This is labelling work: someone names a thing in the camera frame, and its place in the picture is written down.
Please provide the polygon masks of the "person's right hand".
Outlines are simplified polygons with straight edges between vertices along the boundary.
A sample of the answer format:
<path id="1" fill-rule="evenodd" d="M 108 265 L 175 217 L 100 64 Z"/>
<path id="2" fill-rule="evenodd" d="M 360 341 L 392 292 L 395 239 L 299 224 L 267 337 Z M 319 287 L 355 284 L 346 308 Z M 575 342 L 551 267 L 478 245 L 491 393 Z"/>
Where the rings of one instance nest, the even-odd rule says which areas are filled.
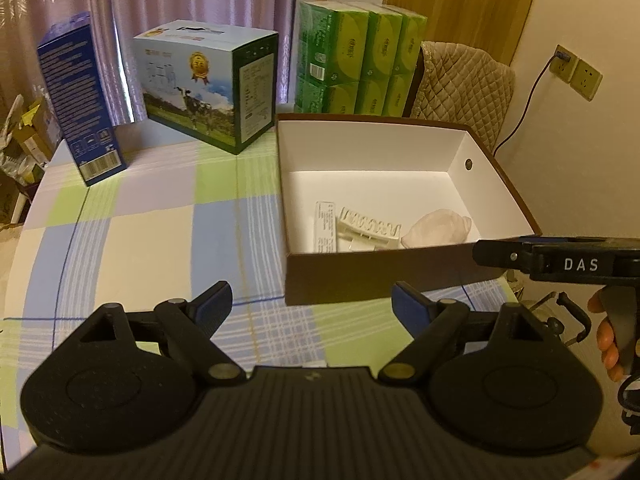
<path id="1" fill-rule="evenodd" d="M 588 301 L 588 310 L 591 313 L 605 313 L 605 307 L 601 301 L 601 292 L 598 290 Z M 597 333 L 597 346 L 601 351 L 601 361 L 612 382 L 620 382 L 624 377 L 624 369 L 620 365 L 620 352 L 616 346 L 614 328 L 606 316 L 600 323 Z"/>

